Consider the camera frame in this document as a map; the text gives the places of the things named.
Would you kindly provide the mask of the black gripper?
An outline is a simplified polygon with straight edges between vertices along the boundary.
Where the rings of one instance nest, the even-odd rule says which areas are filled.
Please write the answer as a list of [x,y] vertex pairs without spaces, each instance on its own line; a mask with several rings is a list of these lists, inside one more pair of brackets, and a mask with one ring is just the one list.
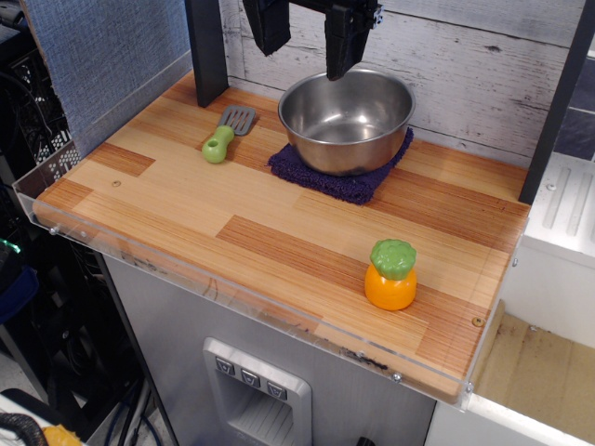
[[[343,77],[364,55],[369,31],[383,20],[378,1],[290,0],[290,3],[325,14],[326,75]],[[287,0],[244,0],[245,13],[257,47],[270,56],[291,38]]]

